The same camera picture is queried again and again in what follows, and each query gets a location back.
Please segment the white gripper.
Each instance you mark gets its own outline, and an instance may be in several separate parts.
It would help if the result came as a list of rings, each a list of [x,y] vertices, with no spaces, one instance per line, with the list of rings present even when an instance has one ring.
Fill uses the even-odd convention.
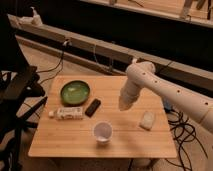
[[[129,110],[133,104],[137,101],[137,99],[139,98],[138,95],[128,95],[128,94],[121,94],[119,96],[119,110],[120,111],[125,111],[125,110]]]

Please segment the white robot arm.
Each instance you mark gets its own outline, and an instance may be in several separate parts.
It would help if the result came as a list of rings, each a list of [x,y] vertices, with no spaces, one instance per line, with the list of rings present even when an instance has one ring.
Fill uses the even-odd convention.
[[[213,98],[156,76],[152,62],[133,62],[127,67],[126,76],[127,80],[119,96],[121,111],[130,109],[139,98],[141,90],[146,87],[213,134]]]

